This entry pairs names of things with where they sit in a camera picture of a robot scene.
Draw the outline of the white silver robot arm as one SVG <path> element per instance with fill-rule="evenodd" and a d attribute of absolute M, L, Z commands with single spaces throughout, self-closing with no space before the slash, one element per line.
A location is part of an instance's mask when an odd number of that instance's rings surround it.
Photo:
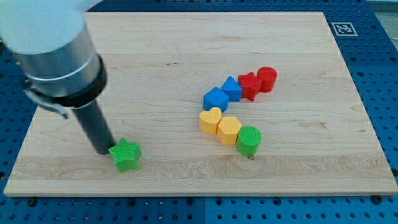
<path fill-rule="evenodd" d="M 106 71 L 86 27 L 100 0 L 1 1 L 1 38 L 26 79 L 23 91 L 41 108 L 67 118 L 99 114 Z"/>

